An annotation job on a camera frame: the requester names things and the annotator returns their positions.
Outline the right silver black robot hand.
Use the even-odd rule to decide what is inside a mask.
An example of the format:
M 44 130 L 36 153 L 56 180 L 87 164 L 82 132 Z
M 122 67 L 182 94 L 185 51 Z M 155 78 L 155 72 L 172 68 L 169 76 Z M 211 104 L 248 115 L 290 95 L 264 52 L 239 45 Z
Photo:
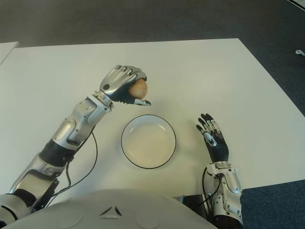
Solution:
M 229 149 L 217 122 L 209 114 L 201 114 L 196 128 L 203 135 L 211 161 L 228 161 Z

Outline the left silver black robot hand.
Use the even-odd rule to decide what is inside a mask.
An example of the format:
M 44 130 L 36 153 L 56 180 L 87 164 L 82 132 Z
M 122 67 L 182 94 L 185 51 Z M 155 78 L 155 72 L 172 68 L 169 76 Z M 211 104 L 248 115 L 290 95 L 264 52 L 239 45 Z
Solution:
M 128 93 L 128 89 L 139 79 L 147 81 L 146 74 L 140 68 L 116 65 L 102 80 L 100 90 L 114 102 L 151 106 L 149 101 Z

